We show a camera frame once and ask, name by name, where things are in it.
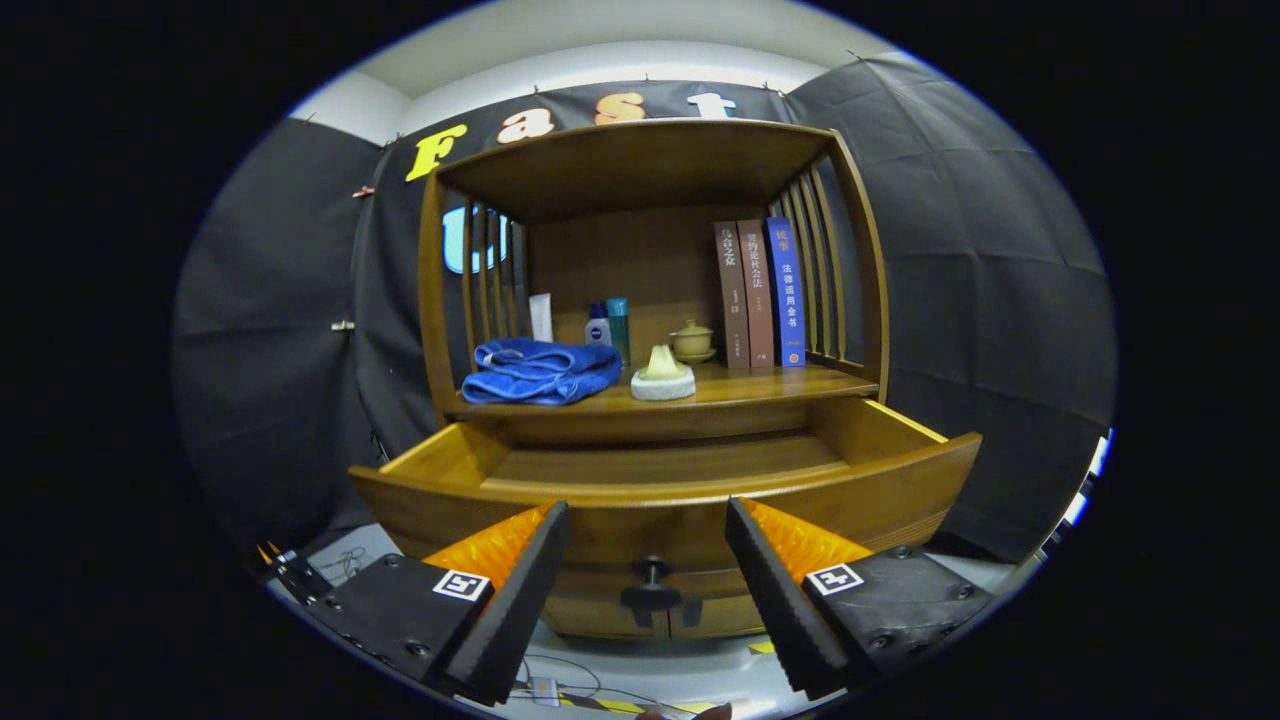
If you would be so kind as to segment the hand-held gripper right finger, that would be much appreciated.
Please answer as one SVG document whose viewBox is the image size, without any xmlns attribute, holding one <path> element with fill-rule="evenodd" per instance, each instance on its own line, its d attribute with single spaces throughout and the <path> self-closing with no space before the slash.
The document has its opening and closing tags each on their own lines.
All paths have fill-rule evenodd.
<svg viewBox="0 0 1280 720">
<path fill-rule="evenodd" d="M 728 501 L 724 537 L 790 685 L 812 700 L 918 665 L 995 602 L 915 546 L 874 552 L 751 498 Z"/>
</svg>

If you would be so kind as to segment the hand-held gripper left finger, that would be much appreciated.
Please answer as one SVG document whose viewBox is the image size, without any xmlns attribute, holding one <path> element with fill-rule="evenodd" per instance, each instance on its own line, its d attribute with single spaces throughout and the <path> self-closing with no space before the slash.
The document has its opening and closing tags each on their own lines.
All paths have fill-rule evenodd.
<svg viewBox="0 0 1280 720">
<path fill-rule="evenodd" d="M 333 585 L 293 551 L 274 577 L 320 625 L 410 680 L 493 706 L 508 700 L 570 541 L 554 501 L 430 559 L 385 553 Z"/>
</svg>

